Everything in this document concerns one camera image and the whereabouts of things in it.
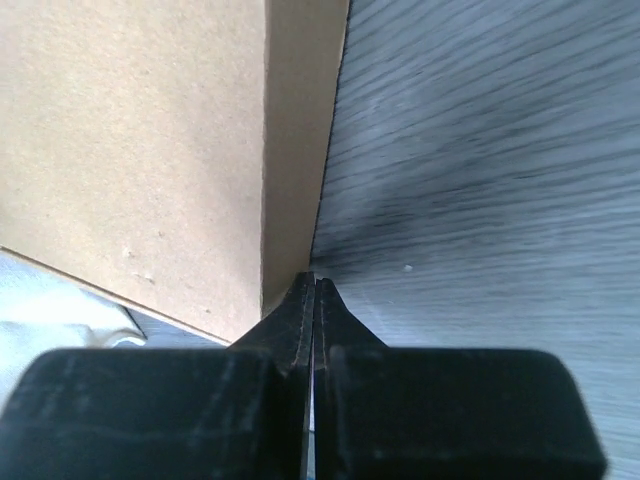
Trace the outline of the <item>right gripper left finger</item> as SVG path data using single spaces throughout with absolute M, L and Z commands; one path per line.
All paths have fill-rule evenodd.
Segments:
M 315 279 L 227 348 L 58 349 L 1 416 L 5 479 L 302 479 Z

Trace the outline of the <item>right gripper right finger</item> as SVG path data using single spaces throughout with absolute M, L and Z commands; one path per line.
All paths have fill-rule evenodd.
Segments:
M 601 479 L 608 462 L 578 386 L 531 349 L 390 347 L 319 280 L 320 479 Z

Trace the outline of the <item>brown cardboard box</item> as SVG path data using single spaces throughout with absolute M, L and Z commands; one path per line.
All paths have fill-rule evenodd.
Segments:
M 5 1 L 1 248 L 231 343 L 308 268 L 345 1 Z

